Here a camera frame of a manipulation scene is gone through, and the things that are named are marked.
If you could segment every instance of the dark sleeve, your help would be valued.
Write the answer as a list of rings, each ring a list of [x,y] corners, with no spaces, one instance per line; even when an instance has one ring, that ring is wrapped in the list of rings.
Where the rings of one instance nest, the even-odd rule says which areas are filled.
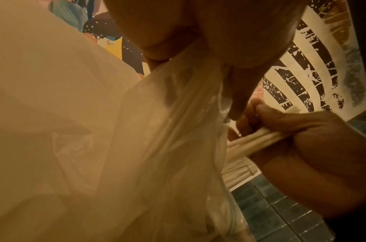
[[[339,217],[325,219],[335,242],[366,241],[366,205]]]

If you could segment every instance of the hand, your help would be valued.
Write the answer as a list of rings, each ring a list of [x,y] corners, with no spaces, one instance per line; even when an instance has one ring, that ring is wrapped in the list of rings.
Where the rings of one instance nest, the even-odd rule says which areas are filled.
[[[232,119],[258,82],[288,49],[308,0],[105,0],[120,30],[151,68],[173,58],[199,36],[232,66]]]
[[[326,218],[366,203],[366,138],[329,112],[284,114],[251,100],[236,122],[242,136],[259,126],[294,135],[253,155],[265,177]],[[229,138],[237,138],[230,130]]]

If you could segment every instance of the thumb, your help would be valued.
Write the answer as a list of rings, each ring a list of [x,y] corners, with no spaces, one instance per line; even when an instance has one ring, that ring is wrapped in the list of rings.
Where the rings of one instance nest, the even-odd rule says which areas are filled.
[[[297,132],[318,126],[327,120],[325,116],[332,115],[326,112],[287,114],[265,104],[257,105],[255,112],[264,126],[281,132]]]

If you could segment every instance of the person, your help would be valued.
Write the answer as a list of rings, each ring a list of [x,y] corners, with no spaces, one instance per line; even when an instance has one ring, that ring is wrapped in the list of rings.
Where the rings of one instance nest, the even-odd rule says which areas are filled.
[[[335,241],[366,239],[366,138],[328,112],[284,114],[247,102],[292,41],[307,0],[105,0],[150,69],[203,37],[232,67],[229,116],[245,136],[264,125],[293,136],[252,160],[279,190],[321,214]],[[230,130],[229,138],[238,138]]]

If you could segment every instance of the yellow paint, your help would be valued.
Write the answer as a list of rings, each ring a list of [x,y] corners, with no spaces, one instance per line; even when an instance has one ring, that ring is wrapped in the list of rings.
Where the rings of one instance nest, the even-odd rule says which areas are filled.
[[[107,45],[104,46],[111,54],[122,60],[122,39],[117,39],[115,41],[108,41]]]

